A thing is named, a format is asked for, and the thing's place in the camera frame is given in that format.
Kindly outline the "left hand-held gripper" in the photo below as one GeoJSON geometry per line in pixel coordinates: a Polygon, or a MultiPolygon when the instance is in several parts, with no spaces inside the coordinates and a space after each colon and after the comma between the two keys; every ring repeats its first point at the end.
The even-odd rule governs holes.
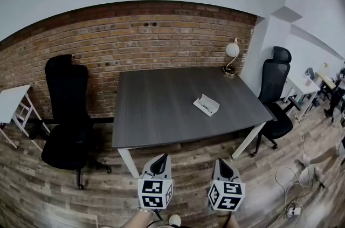
{"type": "Polygon", "coordinates": [[[140,207],[147,210],[166,209],[173,196],[171,157],[162,154],[148,161],[137,180],[140,207]]]}

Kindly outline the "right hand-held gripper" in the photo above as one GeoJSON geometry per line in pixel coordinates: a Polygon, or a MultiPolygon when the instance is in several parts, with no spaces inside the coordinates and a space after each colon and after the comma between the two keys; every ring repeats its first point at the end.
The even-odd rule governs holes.
{"type": "Polygon", "coordinates": [[[213,210],[237,211],[245,197],[246,186],[240,173],[228,161],[217,159],[212,173],[208,200],[213,210]]]}

